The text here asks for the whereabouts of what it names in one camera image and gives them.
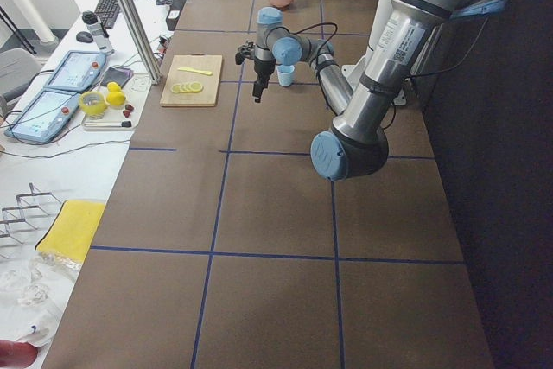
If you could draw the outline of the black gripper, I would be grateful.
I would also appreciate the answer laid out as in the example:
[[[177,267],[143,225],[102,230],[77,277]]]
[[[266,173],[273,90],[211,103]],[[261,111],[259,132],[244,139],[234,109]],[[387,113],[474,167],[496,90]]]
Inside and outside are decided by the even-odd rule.
[[[253,85],[252,97],[255,103],[260,103],[264,90],[268,87],[271,75],[275,71],[275,60],[254,58],[254,71],[257,79]]]

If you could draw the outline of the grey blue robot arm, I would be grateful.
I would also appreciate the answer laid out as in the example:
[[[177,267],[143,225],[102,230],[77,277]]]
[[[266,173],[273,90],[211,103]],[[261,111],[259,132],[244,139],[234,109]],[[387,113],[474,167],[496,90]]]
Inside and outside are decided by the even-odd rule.
[[[328,41],[291,33],[273,7],[257,13],[257,39],[238,48],[237,63],[250,59],[257,79],[252,95],[262,97],[276,65],[305,62],[315,72],[335,117],[315,136],[310,157],[316,172],[330,181],[370,175],[388,157],[381,122],[435,27],[451,20],[488,16],[507,0],[384,0],[391,12],[372,52],[359,61],[359,81],[351,86],[334,60]]]

